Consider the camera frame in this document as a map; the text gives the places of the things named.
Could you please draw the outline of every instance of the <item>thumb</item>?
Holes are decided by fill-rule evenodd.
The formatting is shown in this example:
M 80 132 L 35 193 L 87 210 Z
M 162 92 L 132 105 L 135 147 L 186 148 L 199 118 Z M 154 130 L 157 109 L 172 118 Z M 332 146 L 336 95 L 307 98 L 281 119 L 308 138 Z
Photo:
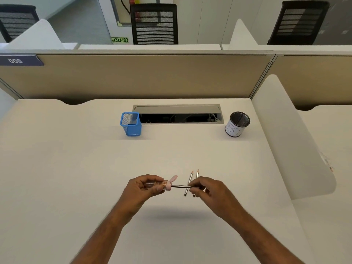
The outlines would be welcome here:
M 207 204 L 209 201 L 210 201 L 210 196 L 205 192 L 205 191 L 202 191 L 201 189 L 199 188 L 191 188 L 189 190 L 192 194 L 196 195 L 196 197 L 200 197 L 200 199 L 205 203 Z
M 152 196 L 156 196 L 160 194 L 164 190 L 164 187 L 161 185 L 154 185 L 152 188 L 144 191 L 147 195 L 147 198 L 151 198 Z

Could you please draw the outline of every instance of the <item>forearm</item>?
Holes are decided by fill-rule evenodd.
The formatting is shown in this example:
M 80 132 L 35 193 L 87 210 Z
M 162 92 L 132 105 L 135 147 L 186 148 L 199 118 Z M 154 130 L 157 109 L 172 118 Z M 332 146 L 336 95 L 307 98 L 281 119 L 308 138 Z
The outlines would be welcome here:
M 126 223 L 125 213 L 115 205 L 71 264 L 107 264 Z
M 229 224 L 240 234 L 261 264 L 304 264 L 246 211 L 243 210 Z

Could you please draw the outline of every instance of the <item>gray floor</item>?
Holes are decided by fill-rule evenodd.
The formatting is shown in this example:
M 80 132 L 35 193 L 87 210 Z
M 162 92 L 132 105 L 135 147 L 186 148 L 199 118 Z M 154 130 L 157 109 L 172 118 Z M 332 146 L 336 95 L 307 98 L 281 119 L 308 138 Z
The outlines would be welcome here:
M 97 0 L 77 0 L 48 21 L 63 43 L 112 44 Z

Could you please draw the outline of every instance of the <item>desk number sign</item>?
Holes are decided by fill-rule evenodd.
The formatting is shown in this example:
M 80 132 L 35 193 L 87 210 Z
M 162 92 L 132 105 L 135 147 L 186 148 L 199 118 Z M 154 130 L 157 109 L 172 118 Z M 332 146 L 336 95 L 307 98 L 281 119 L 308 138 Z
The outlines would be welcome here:
M 0 66 L 44 66 L 36 55 L 0 55 Z

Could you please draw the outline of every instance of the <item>chair backrest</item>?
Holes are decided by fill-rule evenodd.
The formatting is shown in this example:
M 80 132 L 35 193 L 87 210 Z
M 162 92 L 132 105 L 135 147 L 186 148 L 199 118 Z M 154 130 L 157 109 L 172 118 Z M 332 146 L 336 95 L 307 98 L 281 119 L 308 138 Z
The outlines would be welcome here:
M 132 4 L 131 24 L 134 44 L 178 44 L 175 4 Z
M 24 4 L 0 4 L 0 31 L 7 43 L 39 21 L 36 7 Z
M 312 45 L 329 3 L 325 1 L 285 1 L 269 45 Z

